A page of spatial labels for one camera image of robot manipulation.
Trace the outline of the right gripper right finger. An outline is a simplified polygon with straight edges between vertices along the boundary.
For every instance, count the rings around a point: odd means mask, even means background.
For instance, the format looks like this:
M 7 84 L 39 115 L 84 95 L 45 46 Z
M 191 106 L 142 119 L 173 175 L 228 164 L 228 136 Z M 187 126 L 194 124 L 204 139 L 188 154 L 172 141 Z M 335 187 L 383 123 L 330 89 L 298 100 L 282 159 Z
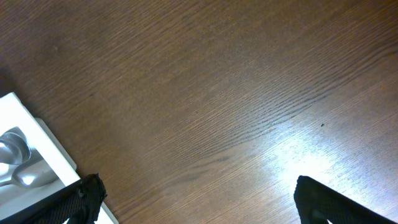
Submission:
M 302 224 L 395 224 L 308 176 L 299 176 L 294 201 Z

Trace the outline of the steel tablespoon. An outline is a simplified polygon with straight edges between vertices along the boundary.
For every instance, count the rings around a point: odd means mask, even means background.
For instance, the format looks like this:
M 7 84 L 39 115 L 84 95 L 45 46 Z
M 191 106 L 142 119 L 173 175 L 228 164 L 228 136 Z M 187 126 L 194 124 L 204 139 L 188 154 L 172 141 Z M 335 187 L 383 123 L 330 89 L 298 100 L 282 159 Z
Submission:
M 10 178 L 1 181 L 1 187 L 15 185 L 24 189 L 43 187 L 56 181 L 58 176 L 43 159 L 32 160 L 17 166 Z
M 1 136 L 1 163 L 20 165 L 30 157 L 30 147 L 21 136 L 10 132 Z

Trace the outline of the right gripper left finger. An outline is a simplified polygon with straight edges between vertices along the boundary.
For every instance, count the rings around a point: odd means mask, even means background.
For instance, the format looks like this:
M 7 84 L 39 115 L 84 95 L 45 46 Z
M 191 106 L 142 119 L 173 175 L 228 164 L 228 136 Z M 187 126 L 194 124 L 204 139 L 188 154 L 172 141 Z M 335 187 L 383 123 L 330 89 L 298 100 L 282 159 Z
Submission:
M 99 175 L 89 174 L 1 220 L 1 224 L 94 224 L 106 196 Z

